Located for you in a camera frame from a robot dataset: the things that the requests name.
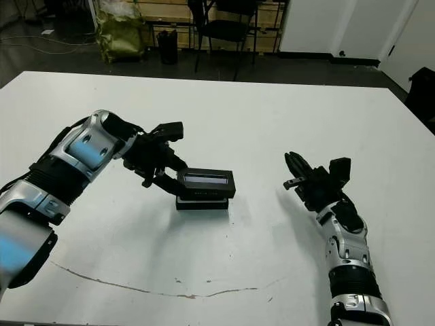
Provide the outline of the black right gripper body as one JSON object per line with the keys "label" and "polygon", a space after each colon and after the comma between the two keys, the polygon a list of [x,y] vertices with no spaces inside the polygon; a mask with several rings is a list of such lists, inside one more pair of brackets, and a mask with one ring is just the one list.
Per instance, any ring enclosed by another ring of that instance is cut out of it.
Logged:
{"label": "black right gripper body", "polygon": [[285,181],[283,185],[286,190],[294,188],[308,211],[321,211],[343,197],[342,188],[346,183],[347,180],[340,180],[323,166],[319,166],[313,168],[310,175],[294,177]]}

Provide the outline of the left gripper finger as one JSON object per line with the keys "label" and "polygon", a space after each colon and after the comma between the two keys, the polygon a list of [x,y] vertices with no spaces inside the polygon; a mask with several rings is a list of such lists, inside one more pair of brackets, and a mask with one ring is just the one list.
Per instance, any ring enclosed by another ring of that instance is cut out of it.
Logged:
{"label": "left gripper finger", "polygon": [[152,183],[157,185],[160,189],[174,196],[181,196],[184,194],[186,187],[183,183],[179,182],[168,176],[166,173],[160,173],[154,176]]}
{"label": "left gripper finger", "polygon": [[188,167],[188,165],[178,157],[174,151],[167,154],[165,166],[177,172],[187,169]]}

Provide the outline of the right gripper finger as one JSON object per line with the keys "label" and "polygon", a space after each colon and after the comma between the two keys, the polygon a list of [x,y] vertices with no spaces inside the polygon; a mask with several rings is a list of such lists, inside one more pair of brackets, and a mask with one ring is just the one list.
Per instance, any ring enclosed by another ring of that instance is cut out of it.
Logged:
{"label": "right gripper finger", "polygon": [[293,152],[285,153],[284,157],[285,157],[285,163],[287,164],[290,173],[295,178],[301,177],[302,173],[300,172],[298,157],[294,156]]}
{"label": "right gripper finger", "polygon": [[310,175],[313,171],[309,163],[298,153],[293,152],[294,156],[298,157],[298,163],[300,167],[300,172],[302,173],[301,177],[306,177]]}

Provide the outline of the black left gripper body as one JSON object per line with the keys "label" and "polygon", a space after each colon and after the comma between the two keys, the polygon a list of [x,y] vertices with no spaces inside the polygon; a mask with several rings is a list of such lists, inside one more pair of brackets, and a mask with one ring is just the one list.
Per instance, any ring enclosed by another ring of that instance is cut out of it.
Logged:
{"label": "black left gripper body", "polygon": [[174,157],[169,136],[161,132],[144,133],[137,136],[123,155],[123,166],[143,178],[143,187],[150,187],[156,173],[164,172],[166,167],[176,169]]}

